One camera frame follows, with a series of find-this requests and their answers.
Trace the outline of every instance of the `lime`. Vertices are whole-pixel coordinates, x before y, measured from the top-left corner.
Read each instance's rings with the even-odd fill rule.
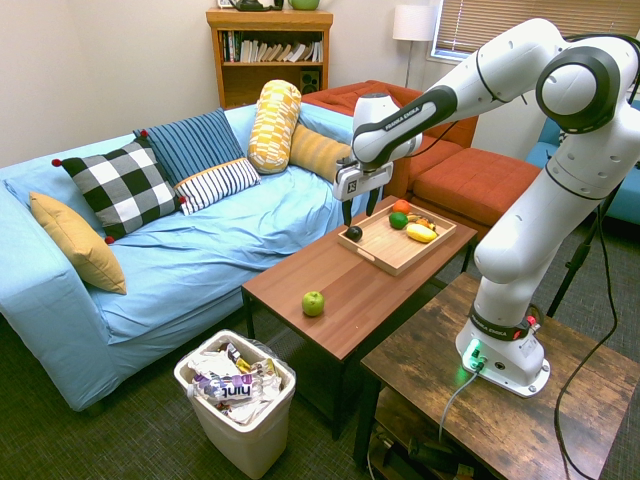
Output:
[[[396,230],[402,230],[409,223],[409,219],[402,212],[394,212],[389,215],[389,223]]]

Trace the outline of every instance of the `couch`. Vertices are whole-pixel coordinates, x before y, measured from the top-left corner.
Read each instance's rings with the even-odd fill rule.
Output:
[[[631,104],[640,110],[640,100]],[[560,127],[556,122],[547,118],[538,141],[527,154],[525,161],[540,168],[544,168],[547,161],[556,153],[560,146]],[[640,225],[640,164],[631,169],[626,176],[613,203],[607,211],[607,216]]]
[[[353,115],[360,96],[387,93],[405,106],[422,92],[368,80],[302,96],[302,101]],[[471,147],[477,117],[458,122],[433,148],[394,162],[384,195],[410,200],[478,231],[482,238],[540,173],[522,160]],[[426,130],[419,151],[440,137],[449,124]]]
[[[256,106],[224,113],[246,154]],[[351,121],[343,115],[302,105],[298,121],[350,143]],[[240,308],[244,282],[343,223],[331,184],[289,165],[192,215],[177,211],[116,241],[110,248],[127,294],[100,290],[80,279],[34,220],[29,192],[72,206],[104,237],[76,185],[52,159],[103,154],[132,139],[0,169],[0,313],[76,411]],[[354,215],[366,200],[354,199]]]

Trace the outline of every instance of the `carpet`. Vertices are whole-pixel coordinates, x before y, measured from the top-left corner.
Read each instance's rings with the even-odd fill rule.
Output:
[[[585,221],[562,244],[534,301],[546,311],[571,259],[588,231]],[[638,259],[640,228],[605,220],[607,250],[620,326],[607,345],[640,362]],[[438,278],[458,274],[457,257]],[[472,265],[470,273],[479,276]],[[406,308],[419,308],[433,294],[423,292]],[[264,310],[255,312],[257,338],[283,357],[299,351],[295,334],[283,330]],[[594,339],[612,322],[601,247],[593,248],[561,303],[555,318]],[[220,328],[246,335],[239,312],[124,382],[104,400],[97,416],[73,412],[44,369],[4,319],[0,319],[0,478],[2,479],[202,479],[247,478],[205,436],[191,405],[173,377],[173,367]],[[351,459],[357,415],[348,416],[342,436],[331,439],[329,423],[298,393],[290,408],[289,439],[284,454],[263,477],[270,479],[366,480]],[[625,416],[602,479],[631,480],[640,471],[638,393]]]

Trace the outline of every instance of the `orange couch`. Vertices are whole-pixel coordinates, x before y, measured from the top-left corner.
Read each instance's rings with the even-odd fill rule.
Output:
[[[402,107],[422,92],[368,80],[302,96],[302,101],[345,115],[367,93],[388,93]],[[384,195],[468,225],[482,238],[526,190],[540,169],[522,160],[471,148],[478,117],[461,120],[429,151],[394,162]],[[420,150],[431,145],[449,124],[423,134]]]

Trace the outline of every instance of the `blue striped pillow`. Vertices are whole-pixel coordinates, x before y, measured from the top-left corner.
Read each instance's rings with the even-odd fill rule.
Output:
[[[171,185],[244,156],[222,108],[133,133],[136,137],[148,136]]]

